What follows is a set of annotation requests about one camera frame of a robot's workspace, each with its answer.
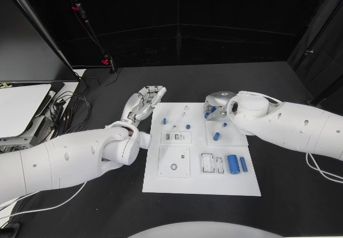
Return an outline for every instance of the small blue object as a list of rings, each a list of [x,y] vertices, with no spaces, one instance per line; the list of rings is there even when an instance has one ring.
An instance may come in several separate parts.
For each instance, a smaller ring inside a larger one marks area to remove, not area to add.
[[[244,164],[244,158],[243,158],[243,157],[240,157],[240,164],[241,164],[241,170],[243,170],[243,172],[247,172],[246,164]]]
[[[214,141],[217,141],[218,136],[220,136],[220,133],[217,132],[217,133],[214,134],[214,137],[213,137],[213,140],[214,140]]]
[[[230,174],[231,174],[231,175],[239,174],[239,173],[240,173],[240,170],[239,170],[237,157],[236,157],[236,155],[229,155],[229,156],[227,156],[227,163],[229,163]]]

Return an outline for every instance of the red clip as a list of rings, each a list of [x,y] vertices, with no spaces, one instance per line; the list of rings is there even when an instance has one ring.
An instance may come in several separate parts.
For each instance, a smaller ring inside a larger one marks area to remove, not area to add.
[[[102,64],[107,65],[107,60],[106,59],[103,59],[100,62],[102,62]]]

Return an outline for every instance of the black table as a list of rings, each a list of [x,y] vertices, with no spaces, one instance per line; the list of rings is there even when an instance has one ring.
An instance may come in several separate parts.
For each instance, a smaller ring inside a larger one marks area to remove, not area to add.
[[[107,69],[89,69],[84,77],[113,80]],[[162,102],[203,102],[217,91],[253,91],[282,101],[311,98],[285,62],[138,67],[119,69],[118,81],[99,87],[86,79],[92,113],[82,129],[103,128],[119,120],[125,102],[146,85],[162,85]],[[74,123],[86,114],[80,105]],[[149,131],[151,117],[138,129]],[[142,193],[146,151],[131,166],[89,181],[57,209],[20,215],[18,238],[118,238],[155,226],[185,221],[217,221],[250,226],[282,236],[343,235],[343,185],[325,180],[305,164],[303,153],[247,137],[262,197]],[[324,170],[339,173],[343,163],[315,156]],[[21,211],[60,204],[79,186],[43,191]]]

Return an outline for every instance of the blue battery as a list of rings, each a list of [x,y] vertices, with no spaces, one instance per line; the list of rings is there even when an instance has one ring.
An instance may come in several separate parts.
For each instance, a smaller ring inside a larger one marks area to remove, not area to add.
[[[246,164],[244,164],[244,158],[240,157],[239,159],[240,159],[240,164],[241,164],[241,170],[243,170],[243,172],[247,172],[247,168],[246,168]]]
[[[230,174],[231,174],[231,175],[239,174],[239,173],[240,173],[240,170],[239,170],[237,157],[236,157],[236,155],[229,155],[229,156],[227,156],[227,163],[229,163]]]
[[[217,139],[218,139],[218,136],[220,136],[220,133],[218,133],[218,132],[216,132],[216,134],[214,134],[214,137],[213,137],[213,140],[214,140],[214,141],[217,141]]]

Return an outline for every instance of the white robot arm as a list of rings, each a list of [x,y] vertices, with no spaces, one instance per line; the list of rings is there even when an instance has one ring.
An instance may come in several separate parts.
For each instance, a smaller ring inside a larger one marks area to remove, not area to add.
[[[343,160],[341,116],[318,108],[280,102],[259,93],[240,91],[231,95],[230,92],[218,92],[205,97],[207,119],[227,117],[244,135],[256,135],[289,150]]]
[[[131,165],[151,139],[136,125],[164,93],[162,86],[149,86],[133,94],[120,121],[105,129],[61,135],[30,149],[1,154],[0,204],[31,192],[74,186]]]

